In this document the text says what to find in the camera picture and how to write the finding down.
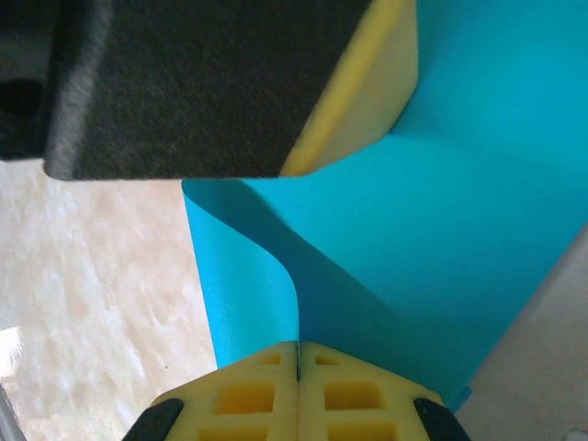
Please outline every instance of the yellow foam block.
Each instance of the yellow foam block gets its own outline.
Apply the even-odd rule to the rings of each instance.
[[[413,401],[440,397],[421,385],[329,347],[305,343],[299,440],[429,441]]]
[[[179,398],[184,408],[165,441],[297,439],[296,363],[297,344],[281,343],[170,390],[153,405]]]
[[[416,86],[415,0],[374,0],[282,167],[305,175],[377,141]]]
[[[296,371],[297,344],[272,346],[159,397],[152,410],[184,403],[169,432],[153,438],[165,415],[148,415],[125,439],[429,441],[413,402],[442,402],[423,386],[312,343],[302,345],[300,383]]]

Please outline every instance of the square hole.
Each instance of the square hole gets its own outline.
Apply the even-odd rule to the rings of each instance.
[[[272,412],[274,385],[269,383],[229,384],[216,399],[214,412],[219,414]]]
[[[200,441],[266,441],[267,427],[202,429]]]
[[[399,441],[396,427],[390,423],[330,424],[329,441]]]
[[[331,381],[324,386],[324,409],[382,409],[384,399],[377,384],[370,381]]]

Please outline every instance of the black foam block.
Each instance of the black foam block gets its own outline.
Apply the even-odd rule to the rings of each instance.
[[[67,0],[41,129],[60,179],[275,176],[368,0]]]

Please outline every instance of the yellow foam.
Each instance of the yellow foam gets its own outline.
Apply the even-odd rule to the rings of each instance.
[[[429,441],[413,401],[423,386],[326,346],[302,346],[299,440]]]
[[[373,0],[282,167],[305,175],[377,141],[418,76],[415,0]]]
[[[159,397],[184,409],[165,441],[297,439],[297,344],[281,343]]]
[[[184,409],[165,441],[429,441],[413,401],[436,393],[313,343],[272,346],[170,390]]]

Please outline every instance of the teal plastic sheet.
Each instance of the teal plastic sheet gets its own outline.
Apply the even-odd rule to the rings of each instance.
[[[419,26],[382,141],[302,178],[184,182],[220,367],[300,336],[455,408],[588,219],[588,1],[423,0]]]

